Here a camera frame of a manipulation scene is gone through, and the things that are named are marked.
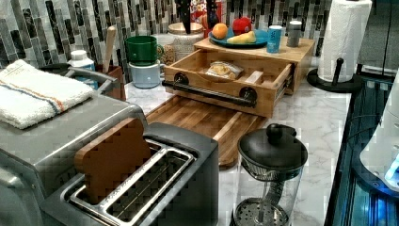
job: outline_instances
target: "folded dish towel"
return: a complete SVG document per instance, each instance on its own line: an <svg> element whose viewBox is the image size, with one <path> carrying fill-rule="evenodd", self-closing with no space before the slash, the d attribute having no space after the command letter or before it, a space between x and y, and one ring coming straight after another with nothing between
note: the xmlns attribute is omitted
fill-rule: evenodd
<svg viewBox="0 0 399 226"><path fill-rule="evenodd" d="M25 129L89 98L88 85L17 60L0 72L0 121Z"/></svg>

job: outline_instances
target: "blue cup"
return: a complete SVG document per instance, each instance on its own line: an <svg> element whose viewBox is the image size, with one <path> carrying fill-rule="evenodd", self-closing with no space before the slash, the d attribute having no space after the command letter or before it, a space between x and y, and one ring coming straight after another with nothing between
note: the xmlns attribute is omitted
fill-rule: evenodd
<svg viewBox="0 0 399 226"><path fill-rule="evenodd" d="M268 29L269 39L267 41L266 51L269 54L276 54L279 52L279 42L281 40L280 25L271 25Z"/></svg>

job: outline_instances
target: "fruit plate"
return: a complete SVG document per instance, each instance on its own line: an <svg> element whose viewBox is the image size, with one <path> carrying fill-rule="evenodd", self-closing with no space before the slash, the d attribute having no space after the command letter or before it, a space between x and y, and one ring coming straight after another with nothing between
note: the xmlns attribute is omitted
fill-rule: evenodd
<svg viewBox="0 0 399 226"><path fill-rule="evenodd" d="M225 39L218 40L212 35L212 31L209 32L208 37L211 43L224 46L227 48L262 48L267 44L267 32L263 30L254 30L256 41L254 43L247 43L247 44L230 44L227 43L227 39L234 37L234 33L232 29L229 28L227 32L227 36Z"/></svg>

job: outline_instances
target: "black paper towel stand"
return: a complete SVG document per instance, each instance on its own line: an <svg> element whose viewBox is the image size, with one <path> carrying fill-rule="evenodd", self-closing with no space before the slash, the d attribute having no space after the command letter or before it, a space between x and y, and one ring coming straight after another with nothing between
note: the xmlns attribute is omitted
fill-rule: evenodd
<svg viewBox="0 0 399 226"><path fill-rule="evenodd" d="M352 93L361 89L361 78L353 74L352 78L346 82L338 82L338 77L340 76L341 67L343 65L343 59L337 59L337 67L335 68L334 77L332 78L332 82L328 82L324 79L319 78L319 74L317 74L317 69L311 70L308 73L308 82L319 89L330 91L330 92L338 92L338 93Z"/></svg>

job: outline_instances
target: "kitchen counter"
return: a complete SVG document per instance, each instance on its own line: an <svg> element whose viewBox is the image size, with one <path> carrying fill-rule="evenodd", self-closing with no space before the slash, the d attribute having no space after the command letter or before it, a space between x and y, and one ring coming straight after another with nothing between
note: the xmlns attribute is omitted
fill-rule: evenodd
<svg viewBox="0 0 399 226"><path fill-rule="evenodd" d="M127 101L140 105L145 114L173 96L162 86L137 89L131 84L126 85L126 93ZM295 226L324 224L349 101L350 94L326 92L304 80L294 95L285 95L276 104L273 118L264 125L294 127L309 152L295 201ZM219 226L230 223L235 173L236 167L219 173Z"/></svg>

